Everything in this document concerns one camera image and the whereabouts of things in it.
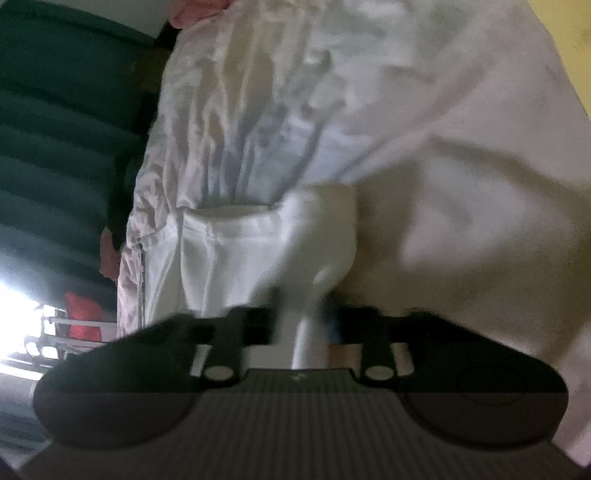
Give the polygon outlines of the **white zip-up jacket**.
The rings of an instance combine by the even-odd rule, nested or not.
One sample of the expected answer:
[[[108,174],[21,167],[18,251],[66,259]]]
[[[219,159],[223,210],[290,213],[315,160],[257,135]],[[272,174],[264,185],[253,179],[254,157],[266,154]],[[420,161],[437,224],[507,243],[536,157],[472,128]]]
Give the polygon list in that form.
[[[117,285],[117,327],[130,335],[172,314],[218,317],[263,305],[280,291],[270,346],[249,352],[253,368],[322,369],[332,335],[325,297],[356,256],[356,191],[308,185],[271,206],[175,209],[141,225],[128,222]]]

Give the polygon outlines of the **red laundry bag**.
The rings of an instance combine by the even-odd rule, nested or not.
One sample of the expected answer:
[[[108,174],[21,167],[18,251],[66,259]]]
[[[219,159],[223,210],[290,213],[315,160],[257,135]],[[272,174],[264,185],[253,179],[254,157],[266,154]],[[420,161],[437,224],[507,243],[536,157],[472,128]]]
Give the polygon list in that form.
[[[68,318],[79,321],[100,321],[102,309],[95,301],[81,297],[73,292],[65,293]],[[69,337],[76,340],[100,342],[101,330],[99,327],[71,325]]]

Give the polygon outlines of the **garment steamer stand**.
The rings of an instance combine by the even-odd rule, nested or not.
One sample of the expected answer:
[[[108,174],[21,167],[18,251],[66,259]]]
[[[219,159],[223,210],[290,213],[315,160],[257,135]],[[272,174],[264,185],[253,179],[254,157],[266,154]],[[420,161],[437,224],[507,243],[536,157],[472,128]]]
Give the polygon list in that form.
[[[68,313],[48,305],[34,310],[39,328],[24,340],[24,350],[34,363],[66,360],[111,342],[116,337],[116,323],[106,320],[76,320]]]

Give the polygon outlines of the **pastel tie-dye bed duvet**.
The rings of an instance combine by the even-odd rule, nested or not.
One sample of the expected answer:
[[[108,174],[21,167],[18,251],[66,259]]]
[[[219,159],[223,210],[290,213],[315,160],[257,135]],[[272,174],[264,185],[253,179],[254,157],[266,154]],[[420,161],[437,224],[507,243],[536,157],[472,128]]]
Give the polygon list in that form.
[[[525,1],[237,1],[177,37],[133,192],[118,323],[177,210],[352,184],[342,292],[423,308],[550,363],[556,443],[590,460],[590,121]]]

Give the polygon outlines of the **window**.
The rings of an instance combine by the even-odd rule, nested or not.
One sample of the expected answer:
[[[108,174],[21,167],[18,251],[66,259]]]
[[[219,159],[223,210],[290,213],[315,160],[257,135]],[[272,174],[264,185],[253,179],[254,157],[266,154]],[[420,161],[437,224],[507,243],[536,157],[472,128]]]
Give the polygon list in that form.
[[[1,373],[11,377],[38,381],[57,359],[57,350],[38,347],[48,325],[47,318],[56,308],[31,299],[25,293],[1,282]]]

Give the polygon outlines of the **dark teal right curtain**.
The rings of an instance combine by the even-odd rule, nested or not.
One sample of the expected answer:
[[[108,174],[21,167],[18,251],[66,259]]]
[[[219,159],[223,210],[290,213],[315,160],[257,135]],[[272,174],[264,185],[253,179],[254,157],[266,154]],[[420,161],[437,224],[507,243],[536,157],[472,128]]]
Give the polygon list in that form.
[[[44,1],[1,5],[1,278],[116,306],[99,271],[114,161],[141,135],[151,34]]]

